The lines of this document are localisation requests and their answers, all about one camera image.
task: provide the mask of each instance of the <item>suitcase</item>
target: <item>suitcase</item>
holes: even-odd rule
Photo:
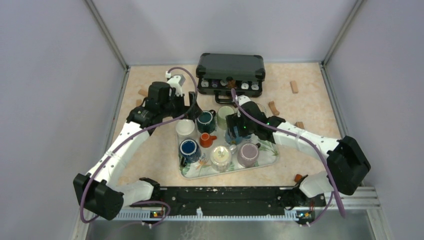
[[[215,95],[219,104],[234,104],[231,88],[237,95],[256,98],[265,80],[264,59],[259,55],[203,53],[196,67],[199,93]]]

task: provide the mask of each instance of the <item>dark green mug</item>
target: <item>dark green mug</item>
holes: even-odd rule
[[[217,128],[217,123],[215,122],[215,115],[217,112],[215,110],[203,111],[200,116],[196,119],[197,130],[200,133],[211,134]]]

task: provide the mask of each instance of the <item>red mug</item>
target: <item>red mug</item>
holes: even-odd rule
[[[199,143],[202,148],[209,148],[214,143],[214,140],[217,139],[217,136],[209,135],[209,133],[205,132],[200,135]]]

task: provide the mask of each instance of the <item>table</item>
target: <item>table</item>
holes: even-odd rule
[[[144,96],[140,89],[148,90],[155,81],[166,81],[165,72],[174,65],[132,66],[129,72],[122,105],[116,122],[113,139],[122,130],[129,112],[136,107],[136,100]],[[195,76],[196,65],[181,65]],[[340,138],[330,99],[318,63],[267,63],[262,96],[252,98],[265,106],[266,115],[271,116],[268,102],[274,101],[279,117],[294,124],[303,122],[307,131],[330,138]],[[181,74],[174,70],[172,74]],[[183,85],[185,102],[188,91],[194,86],[187,74]],[[299,92],[292,93],[290,81],[296,81]],[[222,105],[215,102],[215,96],[199,94],[198,105],[203,110],[218,110]],[[152,136],[135,152],[123,171],[118,184],[128,184],[146,177],[161,186],[293,186],[296,174],[311,175],[324,170],[321,161],[294,148],[278,146],[279,160],[270,166],[209,176],[185,179],[179,170],[178,149],[175,133],[176,122],[158,127]]]

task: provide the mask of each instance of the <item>white wall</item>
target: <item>white wall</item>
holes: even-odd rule
[[[0,239],[70,238],[122,79],[83,1],[1,1]]]
[[[329,65],[396,239],[422,239],[424,1],[367,1]]]
[[[356,0],[94,0],[130,65],[197,63],[204,52],[267,62],[324,59]]]

